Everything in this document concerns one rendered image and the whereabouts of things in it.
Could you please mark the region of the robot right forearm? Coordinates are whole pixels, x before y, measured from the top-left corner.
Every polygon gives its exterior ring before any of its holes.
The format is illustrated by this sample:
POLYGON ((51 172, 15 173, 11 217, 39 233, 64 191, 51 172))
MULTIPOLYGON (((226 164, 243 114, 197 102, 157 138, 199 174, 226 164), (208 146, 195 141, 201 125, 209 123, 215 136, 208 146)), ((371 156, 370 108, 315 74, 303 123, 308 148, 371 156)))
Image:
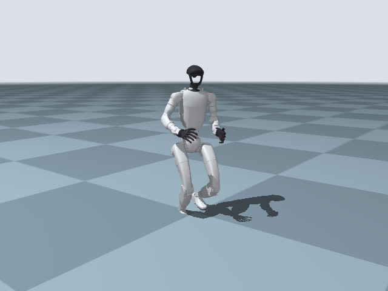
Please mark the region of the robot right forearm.
POLYGON ((178 132, 181 130, 179 129, 173 121, 169 120, 167 115, 163 115, 161 118, 162 124, 167 130, 170 130, 174 135, 178 135, 178 132))

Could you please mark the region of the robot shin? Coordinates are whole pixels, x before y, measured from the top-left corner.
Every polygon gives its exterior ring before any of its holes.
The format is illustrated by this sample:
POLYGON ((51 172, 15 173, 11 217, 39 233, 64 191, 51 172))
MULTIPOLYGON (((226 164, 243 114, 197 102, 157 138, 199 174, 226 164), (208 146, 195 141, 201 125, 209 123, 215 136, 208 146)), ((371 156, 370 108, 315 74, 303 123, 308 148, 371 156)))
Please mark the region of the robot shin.
MULTIPOLYGON (((220 187, 219 187, 219 190, 220 190, 220 187)), ((198 198, 209 198, 209 197, 212 197, 212 196, 216 196, 217 193, 215 194, 210 194, 208 191, 207 191, 207 188, 206 186, 202 187, 202 189, 195 194, 195 196, 200 196, 198 198)))
POLYGON ((192 194, 186 196, 186 193, 187 191, 181 185, 181 190, 179 191, 179 211, 185 210, 192 198, 192 194))

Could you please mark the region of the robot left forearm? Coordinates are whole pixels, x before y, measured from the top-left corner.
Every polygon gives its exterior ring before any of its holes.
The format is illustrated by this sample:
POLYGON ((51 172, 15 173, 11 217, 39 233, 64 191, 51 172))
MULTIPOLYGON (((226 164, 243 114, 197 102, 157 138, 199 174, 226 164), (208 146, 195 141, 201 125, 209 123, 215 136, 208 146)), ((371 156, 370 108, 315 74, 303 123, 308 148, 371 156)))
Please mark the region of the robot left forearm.
POLYGON ((215 135, 216 134, 216 130, 217 130, 216 128, 217 127, 220 128, 218 116, 217 116, 217 120, 212 121, 211 126, 212 126, 213 134, 215 135))

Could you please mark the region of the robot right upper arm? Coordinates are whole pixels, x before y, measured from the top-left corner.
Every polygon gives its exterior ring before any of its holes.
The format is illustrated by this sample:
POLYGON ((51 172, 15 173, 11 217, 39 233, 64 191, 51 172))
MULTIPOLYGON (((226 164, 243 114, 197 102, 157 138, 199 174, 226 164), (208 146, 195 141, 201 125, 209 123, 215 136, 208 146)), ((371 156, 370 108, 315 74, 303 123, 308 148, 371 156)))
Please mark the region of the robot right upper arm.
MULTIPOLYGON (((167 115, 169 120, 172 121, 172 118, 170 117, 170 115, 173 113, 175 107, 176 107, 176 104, 178 102, 181 102, 182 100, 182 97, 183 97, 183 92, 176 92, 176 93, 172 93, 170 95, 170 99, 166 105, 166 108, 164 110, 164 113, 163 115, 167 115)), ((162 115, 162 116, 163 116, 162 115)))

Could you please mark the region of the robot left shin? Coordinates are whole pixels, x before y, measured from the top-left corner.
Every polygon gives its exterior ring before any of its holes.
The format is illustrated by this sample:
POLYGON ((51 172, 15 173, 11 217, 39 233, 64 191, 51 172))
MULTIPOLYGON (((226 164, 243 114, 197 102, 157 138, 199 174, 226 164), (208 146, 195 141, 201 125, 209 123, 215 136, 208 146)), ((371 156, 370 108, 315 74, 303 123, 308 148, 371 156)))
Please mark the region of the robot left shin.
MULTIPOLYGON (((220 190, 220 187, 219 187, 219 190, 220 190)), ((200 196, 198 198, 209 198, 209 197, 212 197, 212 196, 216 196, 217 193, 215 194, 210 194, 208 191, 207 191, 207 188, 206 186, 202 187, 202 189, 195 194, 195 196, 200 196)))

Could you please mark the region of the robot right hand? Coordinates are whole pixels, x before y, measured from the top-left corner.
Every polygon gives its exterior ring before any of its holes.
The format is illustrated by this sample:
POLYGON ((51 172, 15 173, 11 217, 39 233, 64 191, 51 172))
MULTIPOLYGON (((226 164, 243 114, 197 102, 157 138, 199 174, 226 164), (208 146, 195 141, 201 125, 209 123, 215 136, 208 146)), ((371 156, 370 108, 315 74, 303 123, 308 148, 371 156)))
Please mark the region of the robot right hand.
POLYGON ((194 136, 193 134, 191 133, 194 133, 195 135, 198 135, 197 133, 195 133, 194 131, 191 131, 191 130, 196 130, 194 128, 189 128, 189 129, 181 129, 179 132, 178 132, 178 137, 182 138, 182 139, 185 139, 187 140, 188 142, 192 143, 191 141, 189 141, 186 137, 190 138, 192 141, 194 141, 193 138, 191 138, 190 136, 196 138, 196 136, 194 136), (190 135, 190 136, 189 136, 190 135))

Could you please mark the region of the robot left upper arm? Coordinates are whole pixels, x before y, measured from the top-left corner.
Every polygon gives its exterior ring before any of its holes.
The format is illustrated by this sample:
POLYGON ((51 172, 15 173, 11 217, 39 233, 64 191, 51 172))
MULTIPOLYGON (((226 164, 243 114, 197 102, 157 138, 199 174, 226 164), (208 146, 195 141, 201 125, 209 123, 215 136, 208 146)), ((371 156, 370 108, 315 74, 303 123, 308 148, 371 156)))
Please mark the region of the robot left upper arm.
POLYGON ((209 108, 209 113, 210 113, 210 117, 209 117, 209 123, 211 124, 212 121, 215 121, 217 120, 217 116, 216 116, 216 95, 214 93, 211 93, 211 92, 207 92, 208 94, 208 108, 209 108))

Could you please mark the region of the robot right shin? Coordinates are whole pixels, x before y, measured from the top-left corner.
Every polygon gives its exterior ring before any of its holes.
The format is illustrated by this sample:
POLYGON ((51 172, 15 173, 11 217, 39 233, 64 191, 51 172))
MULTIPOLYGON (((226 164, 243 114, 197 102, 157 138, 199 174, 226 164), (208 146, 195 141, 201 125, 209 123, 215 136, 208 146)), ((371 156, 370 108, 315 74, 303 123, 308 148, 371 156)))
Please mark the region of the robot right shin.
POLYGON ((181 190, 179 191, 179 211, 185 210, 192 198, 192 194, 186 196, 186 193, 187 191, 181 185, 181 190))

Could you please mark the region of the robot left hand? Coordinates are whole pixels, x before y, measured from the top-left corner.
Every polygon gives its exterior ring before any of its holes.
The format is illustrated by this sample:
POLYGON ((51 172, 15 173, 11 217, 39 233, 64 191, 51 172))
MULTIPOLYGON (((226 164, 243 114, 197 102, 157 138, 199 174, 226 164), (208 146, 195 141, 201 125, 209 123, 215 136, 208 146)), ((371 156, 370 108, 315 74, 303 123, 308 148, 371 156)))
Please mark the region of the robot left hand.
POLYGON ((219 138, 220 138, 220 141, 221 141, 221 142, 219 142, 219 143, 224 143, 224 140, 225 140, 225 137, 226 137, 226 136, 225 136, 226 133, 225 133, 225 131, 224 131, 225 128, 220 129, 220 128, 217 127, 216 129, 217 129, 217 130, 216 130, 216 136, 219 137, 219 138))

